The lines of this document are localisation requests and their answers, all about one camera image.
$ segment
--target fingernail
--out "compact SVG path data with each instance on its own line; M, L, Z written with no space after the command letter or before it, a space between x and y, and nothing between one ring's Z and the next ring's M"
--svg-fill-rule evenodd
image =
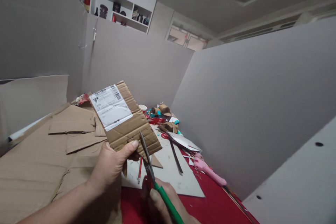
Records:
M132 142L132 145L133 145L135 148L137 148L137 147L139 146L139 142L138 142L137 140L134 140L134 141Z
M159 195L159 193L158 193L154 188L151 189L149 195L150 195L151 199L152 199L154 202L156 202L156 201L159 200L159 196L160 196L160 195Z

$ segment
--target grey partition wall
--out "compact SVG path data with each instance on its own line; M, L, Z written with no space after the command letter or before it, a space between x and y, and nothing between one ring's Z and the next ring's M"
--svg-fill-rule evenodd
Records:
M86 13L78 0L0 0L0 79L69 74L81 91Z
M194 51L88 15L83 92L124 80L138 104L170 106Z
M336 17L195 52L182 133L243 200L336 115Z

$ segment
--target hand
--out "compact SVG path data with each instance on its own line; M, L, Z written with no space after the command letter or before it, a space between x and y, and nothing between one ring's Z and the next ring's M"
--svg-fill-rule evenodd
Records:
M98 194L108 191L120 175L128 157L138 148L139 142L126 144L120 151L115 152L109 142L103 143L98 161L86 185Z
M172 187L171 184L162 182L160 179L155 178L155 182L159 185L159 187L163 187L164 191L166 192L168 198L170 199L171 203L174 205L175 209L177 210L178 214L181 216L184 224L200 224L196 218L188 214L187 210L183 206L179 196L177 195L175 189ZM173 221L169 215L169 211L166 207L166 204L163 202L161 195L153 188L150 192L150 198L159 211L162 217L162 221L165 224L172 224Z

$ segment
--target white bookshelf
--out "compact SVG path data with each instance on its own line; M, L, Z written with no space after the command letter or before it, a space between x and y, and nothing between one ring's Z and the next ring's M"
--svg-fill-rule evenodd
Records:
M117 2L120 4L120 12L124 11L126 13L126 16L113 11L114 2ZM135 30L144 32L146 34L148 33L149 25L151 23L151 18L152 18L151 11L139 6L137 3L133 3L128 0L90 0L90 14L94 15L96 12L96 9L98 8L98 17L99 17L101 4L105 5L108 8L107 16L106 16L107 20L112 21L112 17L115 16L116 23L121 23L121 22L126 23L125 28L131 27ZM139 14L143 15L142 23L132 19L133 9L135 6L138 8L138 15ZM143 21L146 17L148 17L149 19L148 25L143 24Z

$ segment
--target scissor blade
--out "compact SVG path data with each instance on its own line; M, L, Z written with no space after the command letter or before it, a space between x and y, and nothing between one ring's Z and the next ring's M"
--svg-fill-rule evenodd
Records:
M153 172L151 160L149 158L149 153L148 153L148 149L147 149L147 146L146 146L146 142L145 142L144 136L141 133L141 130L139 130L139 131L140 131L140 135L141 135L142 147L145 151L145 155L146 155L147 160L148 160L148 162L146 162L146 160L143 160L143 163L144 163L144 166L145 166L145 169L146 169L146 173L147 173L147 176L151 178L151 181L153 183L155 183L154 172Z

